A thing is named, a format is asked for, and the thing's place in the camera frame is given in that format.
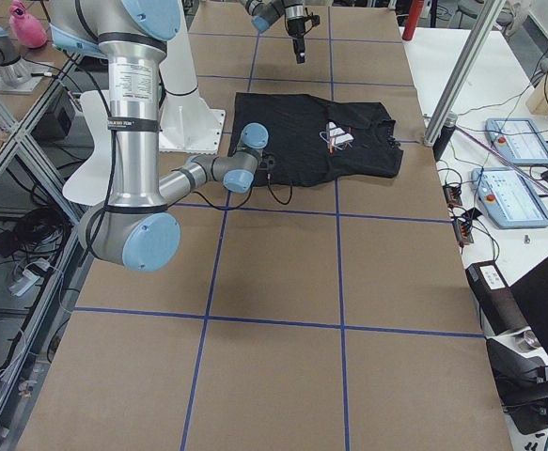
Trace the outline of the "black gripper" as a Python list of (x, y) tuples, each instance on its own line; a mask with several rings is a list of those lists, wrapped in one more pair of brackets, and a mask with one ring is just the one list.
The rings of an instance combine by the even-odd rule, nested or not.
[(321, 22), (320, 16), (314, 13), (307, 13), (305, 16), (296, 16), (286, 19), (286, 29), (292, 38), (293, 51), (298, 64), (305, 63), (305, 35)]
[(264, 152), (261, 155), (261, 161), (259, 163), (260, 170), (274, 170), (276, 166), (275, 156), (271, 153)]

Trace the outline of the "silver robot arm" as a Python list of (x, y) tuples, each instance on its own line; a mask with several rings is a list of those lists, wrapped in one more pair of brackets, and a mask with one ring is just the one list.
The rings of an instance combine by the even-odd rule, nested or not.
[(305, 35), (320, 25), (321, 17), (309, 12), (304, 1), (241, 0), (240, 4), (251, 17), (251, 22), (259, 33), (265, 33), (282, 19), (285, 30), (292, 39), (296, 63), (305, 63)]
[(248, 124), (233, 154), (218, 154), (225, 114), (199, 95), (181, 2), (54, 1), (48, 10), (56, 49), (108, 63), (92, 126), (109, 135), (107, 185), (79, 241), (95, 258), (156, 271), (180, 244), (170, 206), (211, 181), (248, 192), (269, 134)]

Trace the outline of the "third robot base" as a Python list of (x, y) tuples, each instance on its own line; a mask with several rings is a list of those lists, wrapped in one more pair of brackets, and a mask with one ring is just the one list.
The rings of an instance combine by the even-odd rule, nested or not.
[(30, 94), (39, 84), (8, 33), (0, 26), (0, 93)]

